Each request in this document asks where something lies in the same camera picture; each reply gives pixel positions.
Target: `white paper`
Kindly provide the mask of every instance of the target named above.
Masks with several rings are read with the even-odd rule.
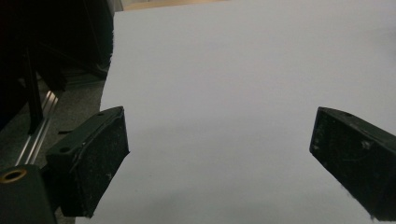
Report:
[[[309,153],[319,106],[396,133],[396,1],[116,13],[101,109],[131,154],[85,223],[373,223]]]

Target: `white surface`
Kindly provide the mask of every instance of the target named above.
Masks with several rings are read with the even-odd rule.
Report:
[[[320,105],[396,133],[395,71],[394,0],[117,13],[101,109],[132,153],[77,224],[373,223],[308,149]]]

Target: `white table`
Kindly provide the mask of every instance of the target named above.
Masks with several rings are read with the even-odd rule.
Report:
[[[320,105],[396,133],[396,1],[121,12],[114,42],[131,154],[77,224],[373,223],[308,149]]]

